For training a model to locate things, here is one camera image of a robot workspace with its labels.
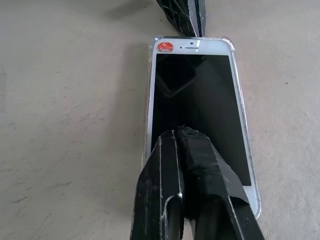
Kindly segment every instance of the concrete floor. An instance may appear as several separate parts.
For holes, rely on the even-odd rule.
[[[0,240],[127,240],[154,0],[0,1]],[[320,2],[207,3],[236,46],[267,240],[320,239]]]

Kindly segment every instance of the black screen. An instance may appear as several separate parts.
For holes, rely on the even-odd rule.
[[[250,186],[234,82],[225,55],[157,54],[151,148],[167,130],[185,125],[206,134]]]

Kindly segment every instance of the smartphone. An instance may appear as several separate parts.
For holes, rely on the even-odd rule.
[[[235,48],[226,38],[164,37],[152,50],[145,159],[167,130],[206,134],[238,175],[256,218],[261,211]]]

